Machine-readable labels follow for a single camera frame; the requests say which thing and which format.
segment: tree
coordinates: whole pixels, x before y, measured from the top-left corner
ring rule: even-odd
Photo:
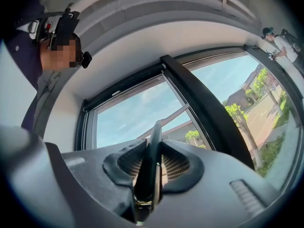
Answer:
[[[259,75],[255,79],[255,82],[253,84],[253,90],[255,91],[255,93],[257,95],[261,95],[263,87],[266,86],[266,92],[267,92],[267,94],[269,95],[269,97],[271,98],[271,100],[273,101],[273,103],[275,104],[275,107],[277,108],[277,111],[279,112],[280,116],[282,116],[283,112],[282,112],[282,110],[280,108],[280,105],[276,101],[274,95],[271,93],[268,85],[265,83],[265,78],[267,77],[267,74],[268,74],[267,69],[263,68],[261,70],[261,72],[259,73]]]
[[[250,132],[250,129],[247,125],[248,115],[245,114],[244,111],[241,111],[240,106],[235,103],[233,105],[225,106],[225,109],[229,113],[229,115],[232,117],[232,119],[236,123],[237,127],[242,129],[242,131],[247,135],[247,137],[251,143],[255,158],[256,158],[256,166],[262,167],[263,160],[262,160],[260,150],[258,149],[256,141],[253,138],[253,136]]]
[[[190,139],[193,139],[194,140],[194,143],[195,143],[195,146],[197,147],[198,144],[196,143],[196,139],[200,136],[199,132],[196,130],[196,131],[189,131],[186,133],[186,139],[190,140]]]
[[[253,102],[256,102],[257,100],[254,97],[255,92],[252,89],[246,90],[245,92],[246,96],[253,100]]]
[[[223,106],[226,106],[226,105],[227,105],[227,101],[228,101],[228,100],[223,100],[223,102],[222,102]]]

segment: road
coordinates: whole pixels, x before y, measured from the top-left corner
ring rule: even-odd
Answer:
[[[275,91],[273,91],[273,95],[277,101],[279,100],[281,92],[281,86],[277,86]],[[276,113],[277,109],[275,108],[275,104],[268,95],[247,112],[247,124],[258,146],[262,145],[270,135]],[[240,132],[250,151],[252,146],[248,137],[242,130],[240,130]]]

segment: sky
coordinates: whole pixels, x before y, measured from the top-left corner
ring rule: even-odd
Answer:
[[[202,67],[192,73],[223,102],[240,89],[257,65],[258,62],[251,56],[244,56]],[[134,95],[98,114],[97,147],[136,139],[152,128],[157,120],[168,117],[181,107],[166,82]],[[184,112],[165,125],[162,131],[189,120]]]

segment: backpack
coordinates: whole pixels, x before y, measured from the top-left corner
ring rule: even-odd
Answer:
[[[288,41],[288,43],[292,45],[296,53],[302,52],[300,41],[295,36],[290,34],[287,29],[282,29],[281,36],[283,36]]]

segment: man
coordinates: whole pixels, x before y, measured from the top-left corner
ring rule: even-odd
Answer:
[[[264,28],[263,35],[269,41],[273,41],[280,49],[280,52],[274,56],[274,59],[276,59],[277,57],[286,56],[293,63],[293,65],[300,71],[300,73],[304,75],[303,56],[301,54],[296,53],[293,46],[290,45],[290,43],[283,36],[274,34],[272,27]]]
[[[44,7],[40,5],[39,0],[31,0],[20,16],[37,15],[43,12]],[[69,41],[58,45],[55,50],[47,49],[49,39],[35,43],[29,33],[17,29],[4,38],[4,42],[15,63],[36,90],[38,90],[38,79],[43,71],[76,67],[82,58],[81,43],[76,34],[71,35]],[[37,97],[30,105],[21,125],[29,131],[33,130],[36,104]]]

